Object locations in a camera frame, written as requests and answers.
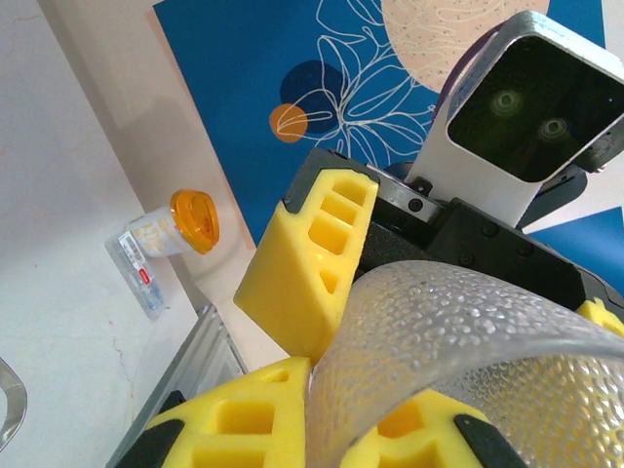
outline red label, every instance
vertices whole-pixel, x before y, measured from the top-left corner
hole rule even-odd
[[[146,285],[149,285],[151,283],[151,280],[149,279],[149,275],[145,271],[145,268],[141,268],[140,270],[138,270],[138,274],[140,275],[141,280],[143,280],[143,283],[145,283]]]

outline yellow foam block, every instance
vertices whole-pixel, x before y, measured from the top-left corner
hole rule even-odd
[[[374,427],[362,440],[352,447],[340,463],[340,468],[378,468],[379,435]]]
[[[624,336],[624,325],[615,314],[606,310],[605,303],[595,298],[594,301],[586,300],[578,309],[578,313],[597,325]]]
[[[292,356],[316,364],[335,335],[369,230],[378,184],[322,170],[300,212],[280,203],[234,302]]]
[[[377,425],[378,468],[482,468],[453,422],[458,414],[488,421],[480,411],[433,390],[404,403]]]
[[[159,414],[184,427],[163,468],[304,468],[310,360],[289,358]]]

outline textured plastic cup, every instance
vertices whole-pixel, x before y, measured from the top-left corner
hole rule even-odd
[[[306,467],[346,451],[416,393],[483,412],[530,467],[624,466],[624,339],[487,275],[431,261],[353,286],[306,407]]]
[[[213,199],[196,190],[179,190],[168,206],[133,221],[128,230],[151,257],[192,251],[206,254],[219,237]]]

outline pill bottle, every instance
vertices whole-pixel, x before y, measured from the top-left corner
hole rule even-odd
[[[192,251],[206,254],[219,235],[213,199],[196,190],[178,190],[168,206],[131,222],[128,230],[150,257]]]

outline orange cap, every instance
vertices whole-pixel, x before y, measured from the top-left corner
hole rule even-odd
[[[175,225],[186,242],[205,254],[218,242],[218,217],[213,199],[204,192],[178,190],[172,197]]]

